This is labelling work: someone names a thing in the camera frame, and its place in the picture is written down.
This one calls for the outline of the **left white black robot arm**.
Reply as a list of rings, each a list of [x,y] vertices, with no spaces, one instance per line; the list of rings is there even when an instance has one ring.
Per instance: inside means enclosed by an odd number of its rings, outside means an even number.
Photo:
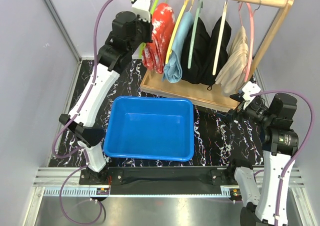
[[[132,55],[142,43],[152,41],[152,19],[143,19],[131,11],[118,13],[112,30],[94,61],[90,80],[78,102],[59,121],[71,131],[87,156],[90,178],[97,184],[108,179],[107,163],[101,147],[105,130],[95,125],[98,111],[106,95],[121,73],[132,62]]]

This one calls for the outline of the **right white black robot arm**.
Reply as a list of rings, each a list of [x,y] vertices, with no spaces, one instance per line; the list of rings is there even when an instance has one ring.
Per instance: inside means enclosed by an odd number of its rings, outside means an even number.
[[[240,104],[227,113],[227,119],[252,119],[260,127],[264,158],[262,188],[258,188],[255,172],[249,161],[233,159],[223,172],[224,178],[238,184],[243,202],[242,226],[286,226],[287,195],[292,167],[287,163],[298,150],[299,137],[291,129],[297,100],[286,93],[277,93],[270,107],[261,98],[248,106],[240,94],[231,95]]]

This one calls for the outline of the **red white patterned trousers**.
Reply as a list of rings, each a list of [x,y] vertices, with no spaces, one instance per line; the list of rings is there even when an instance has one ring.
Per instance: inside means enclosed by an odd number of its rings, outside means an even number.
[[[160,3],[152,16],[152,42],[142,51],[143,65],[150,71],[162,74],[169,42],[175,27],[175,14],[167,3]]]

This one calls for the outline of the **green plastic hanger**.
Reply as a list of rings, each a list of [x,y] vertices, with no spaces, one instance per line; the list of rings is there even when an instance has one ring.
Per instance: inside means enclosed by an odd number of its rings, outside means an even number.
[[[152,4],[152,7],[151,7],[151,9],[150,9],[151,15],[153,15],[153,13],[154,13],[156,7],[158,6],[158,4],[159,4],[159,0],[154,0],[154,2],[153,2],[153,4]],[[143,52],[143,50],[144,50],[145,47],[146,47],[146,44],[145,44],[145,43],[142,43],[141,46],[140,46],[140,48],[139,48],[139,55],[138,55],[138,56],[139,56],[140,59],[142,59],[142,54],[143,54],[142,52]]]

